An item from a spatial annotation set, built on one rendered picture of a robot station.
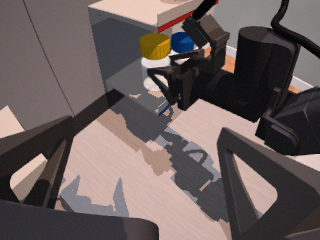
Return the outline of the white bottle with yellow cap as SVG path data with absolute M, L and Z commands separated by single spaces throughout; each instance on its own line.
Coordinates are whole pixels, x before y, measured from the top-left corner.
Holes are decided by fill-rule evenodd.
M 151 92 L 161 92 L 147 74 L 148 68 L 170 66 L 170 38 L 165 34 L 150 33 L 139 39 L 144 87 Z

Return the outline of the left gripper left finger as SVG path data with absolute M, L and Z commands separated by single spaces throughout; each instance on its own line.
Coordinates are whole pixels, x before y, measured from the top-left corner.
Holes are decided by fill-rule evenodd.
M 75 135 L 71 115 L 0 138 L 0 199 L 20 203 L 12 175 L 55 144 L 47 164 L 23 204 L 54 209 Z

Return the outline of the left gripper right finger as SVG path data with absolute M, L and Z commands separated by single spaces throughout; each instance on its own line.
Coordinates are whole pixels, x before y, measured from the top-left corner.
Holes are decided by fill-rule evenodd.
M 227 127 L 221 129 L 217 151 L 232 240 L 284 240 L 320 230 L 320 171 Z M 277 200 L 261 218 L 234 154 L 277 191 Z

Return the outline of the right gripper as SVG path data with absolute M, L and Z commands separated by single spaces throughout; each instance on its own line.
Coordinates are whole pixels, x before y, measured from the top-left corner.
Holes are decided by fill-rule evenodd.
M 195 26 L 210 43 L 211 54 L 205 58 L 205 50 L 201 48 L 171 55 L 171 66 L 148 68 L 147 74 L 168 103 L 177 103 L 178 108 L 183 111 L 198 99 L 223 109 L 225 96 L 221 91 L 227 91 L 235 77 L 234 73 L 221 69 L 225 65 L 230 32 L 224 31 L 211 14 L 198 21 Z M 174 61 L 186 58 L 189 59 L 182 64 Z M 163 76 L 168 86 L 153 74 Z

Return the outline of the blue-capped white bottle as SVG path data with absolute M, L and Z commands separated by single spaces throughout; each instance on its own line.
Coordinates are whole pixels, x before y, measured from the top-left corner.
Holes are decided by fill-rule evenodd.
M 191 40 L 191 38 L 188 37 L 188 35 L 185 32 L 177 32 L 171 35 L 171 55 L 175 55 L 182 52 L 191 51 L 194 49 L 194 42 Z M 175 62 L 182 64 L 186 59 L 180 59 L 176 60 Z

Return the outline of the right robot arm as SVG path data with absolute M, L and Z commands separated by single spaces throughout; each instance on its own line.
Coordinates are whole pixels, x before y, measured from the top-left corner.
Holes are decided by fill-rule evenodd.
M 181 28 L 201 49 L 209 42 L 195 24 L 207 14 L 199 20 L 192 14 Z M 224 110 L 253 123 L 260 118 L 255 136 L 289 156 L 320 154 L 320 88 L 289 90 L 300 49 L 297 42 L 271 28 L 241 28 L 235 78 L 227 91 L 221 91 Z

